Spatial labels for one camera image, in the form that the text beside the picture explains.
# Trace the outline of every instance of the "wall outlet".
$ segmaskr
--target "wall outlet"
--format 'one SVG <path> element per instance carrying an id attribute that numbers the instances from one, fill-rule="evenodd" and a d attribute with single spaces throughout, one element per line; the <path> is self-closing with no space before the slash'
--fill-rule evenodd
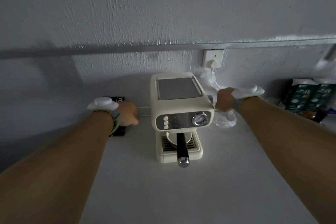
<path id="1" fill-rule="evenodd" d="M 204 50 L 203 67 L 219 68 L 223 60 L 224 50 Z"/>

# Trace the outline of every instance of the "person's right arm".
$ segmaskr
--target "person's right arm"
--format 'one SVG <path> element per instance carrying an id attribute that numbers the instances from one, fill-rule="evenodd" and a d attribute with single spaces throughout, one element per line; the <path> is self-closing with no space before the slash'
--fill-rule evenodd
<path id="1" fill-rule="evenodd" d="M 220 90 L 216 108 L 233 107 L 233 89 Z M 320 224 L 336 221 L 336 134 L 252 97 L 239 106 L 275 168 Z"/>

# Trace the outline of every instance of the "white wrist device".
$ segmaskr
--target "white wrist device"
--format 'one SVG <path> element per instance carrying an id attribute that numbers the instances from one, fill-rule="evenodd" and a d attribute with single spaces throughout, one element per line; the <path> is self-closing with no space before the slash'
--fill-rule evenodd
<path id="1" fill-rule="evenodd" d="M 119 126 L 120 113 L 117 111 L 119 104 L 114 102 L 109 97 L 96 98 L 87 106 L 91 111 L 107 111 L 112 115 L 114 126 L 111 133 L 113 133 Z"/>
<path id="2" fill-rule="evenodd" d="M 231 93 L 231 95 L 234 97 L 233 109 L 236 112 L 239 112 L 239 106 L 244 99 L 251 97 L 260 97 L 264 93 L 264 89 L 256 85 L 239 87 Z"/>

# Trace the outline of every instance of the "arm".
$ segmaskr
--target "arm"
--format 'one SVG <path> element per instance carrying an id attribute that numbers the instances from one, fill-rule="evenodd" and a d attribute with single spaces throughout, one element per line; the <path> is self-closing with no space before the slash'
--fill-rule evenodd
<path id="1" fill-rule="evenodd" d="M 121 125 L 138 123 L 132 103 L 118 110 Z M 0 174 L 0 223 L 78 223 L 112 128 L 108 112 L 93 112 Z"/>
<path id="2" fill-rule="evenodd" d="M 217 108 L 232 108 L 233 89 L 218 92 Z M 321 124 L 254 97 L 239 113 L 275 168 L 321 224 L 336 219 L 336 134 Z"/>

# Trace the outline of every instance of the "green milk box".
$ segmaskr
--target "green milk box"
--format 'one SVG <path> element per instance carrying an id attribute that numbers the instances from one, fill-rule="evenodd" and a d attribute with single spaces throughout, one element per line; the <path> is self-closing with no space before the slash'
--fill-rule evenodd
<path id="1" fill-rule="evenodd" d="M 327 104 L 336 91 L 336 81 L 324 78 L 316 78 L 318 88 L 304 107 L 305 111 L 315 112 L 321 105 Z"/>
<path id="2" fill-rule="evenodd" d="M 310 79 L 292 79 L 281 98 L 279 106 L 290 112 L 301 112 L 315 93 L 318 84 Z"/>

